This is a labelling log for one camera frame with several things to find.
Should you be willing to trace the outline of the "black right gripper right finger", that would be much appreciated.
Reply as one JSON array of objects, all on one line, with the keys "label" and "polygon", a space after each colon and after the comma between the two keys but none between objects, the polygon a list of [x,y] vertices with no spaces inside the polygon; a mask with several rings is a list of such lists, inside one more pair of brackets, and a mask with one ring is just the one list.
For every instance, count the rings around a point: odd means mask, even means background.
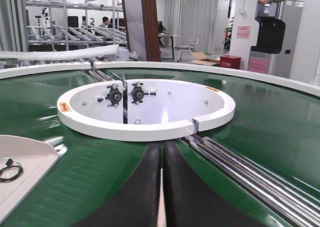
[{"label": "black right gripper right finger", "polygon": [[165,142],[162,166],[167,226],[264,226],[213,191],[188,164],[176,143]]}]

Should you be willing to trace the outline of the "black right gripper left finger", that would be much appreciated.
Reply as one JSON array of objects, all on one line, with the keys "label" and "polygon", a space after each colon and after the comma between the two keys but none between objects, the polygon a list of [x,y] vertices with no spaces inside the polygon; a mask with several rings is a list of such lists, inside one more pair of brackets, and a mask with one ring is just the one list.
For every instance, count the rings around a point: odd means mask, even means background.
[{"label": "black right gripper left finger", "polygon": [[155,227],[158,221],[162,151],[147,146],[142,159],[121,188],[75,227]]}]

